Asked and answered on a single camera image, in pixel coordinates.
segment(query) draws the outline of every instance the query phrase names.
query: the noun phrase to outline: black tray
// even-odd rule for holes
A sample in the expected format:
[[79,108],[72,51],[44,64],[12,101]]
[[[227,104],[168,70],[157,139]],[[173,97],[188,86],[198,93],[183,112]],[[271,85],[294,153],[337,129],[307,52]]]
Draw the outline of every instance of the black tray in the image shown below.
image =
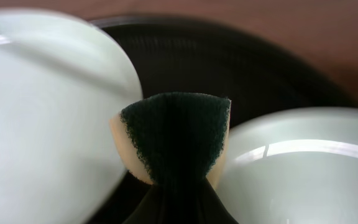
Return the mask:
[[[231,128],[292,108],[356,106],[335,84],[290,53],[227,27],[161,16],[114,17],[93,24],[124,49],[144,98],[169,91],[226,96],[232,100]],[[147,189],[127,174],[90,223],[123,222]]]

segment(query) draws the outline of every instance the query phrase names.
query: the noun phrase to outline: brown table surface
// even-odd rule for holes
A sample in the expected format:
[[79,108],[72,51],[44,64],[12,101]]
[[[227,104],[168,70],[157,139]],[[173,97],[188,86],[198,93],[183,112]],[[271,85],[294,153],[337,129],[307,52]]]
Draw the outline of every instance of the brown table surface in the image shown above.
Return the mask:
[[0,0],[86,20],[123,14],[173,14],[259,35],[324,72],[358,100],[358,0]]

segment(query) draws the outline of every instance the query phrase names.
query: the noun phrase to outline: sponge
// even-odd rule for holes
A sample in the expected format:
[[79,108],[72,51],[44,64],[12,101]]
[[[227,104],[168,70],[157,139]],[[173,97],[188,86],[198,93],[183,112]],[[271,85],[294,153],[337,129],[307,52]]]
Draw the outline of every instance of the sponge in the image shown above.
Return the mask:
[[222,153],[231,102],[198,93],[163,93],[121,111],[137,157],[155,184],[195,189]]

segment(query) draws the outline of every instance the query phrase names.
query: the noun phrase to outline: round black tray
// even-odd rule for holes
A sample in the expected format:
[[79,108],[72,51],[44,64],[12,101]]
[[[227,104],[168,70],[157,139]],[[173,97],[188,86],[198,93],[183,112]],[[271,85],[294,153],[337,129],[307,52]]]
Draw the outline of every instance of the round black tray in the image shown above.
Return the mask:
[[[124,49],[144,98],[169,91],[228,97],[231,128],[292,108],[356,106],[335,84],[288,52],[227,27],[161,16],[114,17],[93,24]],[[147,190],[127,174],[90,223],[121,223]]]

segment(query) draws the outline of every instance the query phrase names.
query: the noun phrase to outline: white bowl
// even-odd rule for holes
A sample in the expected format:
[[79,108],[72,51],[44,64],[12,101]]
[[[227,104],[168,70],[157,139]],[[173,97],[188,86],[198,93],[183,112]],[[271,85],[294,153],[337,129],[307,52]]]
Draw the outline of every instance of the white bowl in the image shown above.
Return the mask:
[[80,19],[0,11],[0,224],[83,223],[125,168],[109,119],[142,98],[120,46]]
[[217,193],[239,223],[358,223],[358,110],[271,114],[231,131]]

